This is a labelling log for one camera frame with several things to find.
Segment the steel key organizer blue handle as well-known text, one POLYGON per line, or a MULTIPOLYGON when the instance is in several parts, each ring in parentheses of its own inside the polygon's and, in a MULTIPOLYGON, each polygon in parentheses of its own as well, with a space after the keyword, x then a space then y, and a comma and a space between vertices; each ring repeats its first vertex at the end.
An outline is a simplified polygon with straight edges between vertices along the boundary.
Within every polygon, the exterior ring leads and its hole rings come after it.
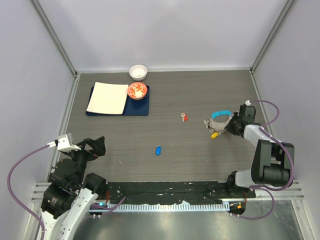
POLYGON ((234 113, 229 110, 220 110, 213 112, 209 118, 205 119, 203 122, 205 124, 206 129, 211 134, 218 134, 221 135, 226 131, 226 126, 234 116, 234 113), (216 118, 221 116, 227 116, 226 121, 224 122, 218 122, 216 118))

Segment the blue key tag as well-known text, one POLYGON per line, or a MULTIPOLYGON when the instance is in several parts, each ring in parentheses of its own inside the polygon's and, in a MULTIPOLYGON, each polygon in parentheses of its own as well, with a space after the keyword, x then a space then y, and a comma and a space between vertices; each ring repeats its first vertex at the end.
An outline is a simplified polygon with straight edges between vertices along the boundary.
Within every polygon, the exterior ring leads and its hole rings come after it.
POLYGON ((162 147, 160 145, 158 145, 156 148, 155 148, 155 155, 156 156, 159 156, 162 152, 162 147))

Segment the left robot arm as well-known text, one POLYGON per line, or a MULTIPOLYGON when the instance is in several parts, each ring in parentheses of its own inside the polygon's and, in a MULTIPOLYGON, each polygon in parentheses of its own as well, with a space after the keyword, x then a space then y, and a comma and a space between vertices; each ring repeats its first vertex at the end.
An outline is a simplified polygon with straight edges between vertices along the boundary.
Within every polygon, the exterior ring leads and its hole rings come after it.
POLYGON ((49 175, 50 185, 41 203, 41 239, 71 240, 95 200, 107 192, 107 181, 95 173, 85 174, 87 163, 106 154, 105 137, 73 143, 70 133, 49 143, 66 155, 49 175))

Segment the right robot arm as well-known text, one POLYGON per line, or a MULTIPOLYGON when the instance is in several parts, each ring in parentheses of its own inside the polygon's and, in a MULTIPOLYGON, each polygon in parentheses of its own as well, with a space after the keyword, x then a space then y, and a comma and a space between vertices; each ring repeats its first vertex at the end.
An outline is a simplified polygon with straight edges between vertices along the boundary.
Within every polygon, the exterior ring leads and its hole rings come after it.
POLYGON ((232 172, 226 182, 226 193, 238 197, 245 189, 264 188, 283 191, 294 181, 295 147, 281 142, 268 133, 264 125, 255 122, 256 108, 248 100, 240 105, 225 130, 244 138, 255 147, 251 168, 232 172))

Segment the yellow key tag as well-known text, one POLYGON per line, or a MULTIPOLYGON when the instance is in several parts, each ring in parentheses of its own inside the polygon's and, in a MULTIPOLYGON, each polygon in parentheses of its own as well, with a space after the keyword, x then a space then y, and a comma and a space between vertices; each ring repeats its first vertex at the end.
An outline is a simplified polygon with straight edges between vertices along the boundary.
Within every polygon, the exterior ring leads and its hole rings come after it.
POLYGON ((218 137, 219 136, 219 133, 218 132, 214 132, 211 136, 210 136, 210 138, 211 139, 215 139, 216 137, 218 137))

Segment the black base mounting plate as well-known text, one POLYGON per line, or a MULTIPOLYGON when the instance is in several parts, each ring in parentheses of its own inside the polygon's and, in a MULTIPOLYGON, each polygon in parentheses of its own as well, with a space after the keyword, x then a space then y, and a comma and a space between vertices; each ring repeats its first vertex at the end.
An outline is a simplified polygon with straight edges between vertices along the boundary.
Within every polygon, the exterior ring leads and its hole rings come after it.
POLYGON ((219 181, 108 182, 98 199, 109 195, 111 204, 124 199, 127 205, 173 205, 183 201, 191 205, 218 204, 222 199, 254 199, 248 188, 219 181))

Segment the white square plate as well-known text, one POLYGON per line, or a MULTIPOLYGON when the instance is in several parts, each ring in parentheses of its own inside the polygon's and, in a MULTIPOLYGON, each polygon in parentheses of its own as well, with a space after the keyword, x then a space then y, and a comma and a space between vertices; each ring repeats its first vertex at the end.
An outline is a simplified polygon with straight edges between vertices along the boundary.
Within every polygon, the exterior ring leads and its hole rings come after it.
POLYGON ((95 82, 86 111, 95 114, 121 115, 124 111, 128 84, 95 82))

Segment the red tagged key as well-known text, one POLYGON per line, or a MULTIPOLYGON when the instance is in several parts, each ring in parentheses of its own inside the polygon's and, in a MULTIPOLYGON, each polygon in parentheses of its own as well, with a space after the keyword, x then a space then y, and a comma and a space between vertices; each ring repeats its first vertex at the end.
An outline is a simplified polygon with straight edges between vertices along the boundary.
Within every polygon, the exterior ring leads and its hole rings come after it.
POLYGON ((188 117, 185 113, 181 113, 180 116, 181 116, 182 122, 186 122, 188 120, 188 117))

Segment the dark blue placemat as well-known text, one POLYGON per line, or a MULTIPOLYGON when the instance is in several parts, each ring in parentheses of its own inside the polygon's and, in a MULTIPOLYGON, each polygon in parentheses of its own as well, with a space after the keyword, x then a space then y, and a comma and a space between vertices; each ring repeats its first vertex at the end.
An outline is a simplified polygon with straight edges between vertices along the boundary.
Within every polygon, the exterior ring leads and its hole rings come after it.
POLYGON ((133 100, 129 96, 126 98, 122 114, 102 114, 86 111, 88 117, 113 117, 113 116, 148 116, 150 107, 150 86, 147 85, 146 96, 140 100, 133 100))

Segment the red patterned bowl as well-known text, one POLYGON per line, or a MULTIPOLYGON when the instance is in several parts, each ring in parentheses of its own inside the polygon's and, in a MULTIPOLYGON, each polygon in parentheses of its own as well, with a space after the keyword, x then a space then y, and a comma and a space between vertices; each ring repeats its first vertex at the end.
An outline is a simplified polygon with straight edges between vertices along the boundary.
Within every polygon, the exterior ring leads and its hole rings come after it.
POLYGON ((148 88, 142 82, 134 82, 127 88, 127 95, 133 100, 142 100, 147 93, 148 88))

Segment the white ceramic bowl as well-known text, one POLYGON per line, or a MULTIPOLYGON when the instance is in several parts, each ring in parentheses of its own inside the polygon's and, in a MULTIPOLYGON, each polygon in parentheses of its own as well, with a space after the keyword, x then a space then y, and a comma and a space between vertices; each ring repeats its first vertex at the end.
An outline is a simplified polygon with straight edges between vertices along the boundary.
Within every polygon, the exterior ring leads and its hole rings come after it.
POLYGON ((142 81, 146 78, 148 69, 142 64, 136 64, 129 69, 130 77, 135 81, 142 81))

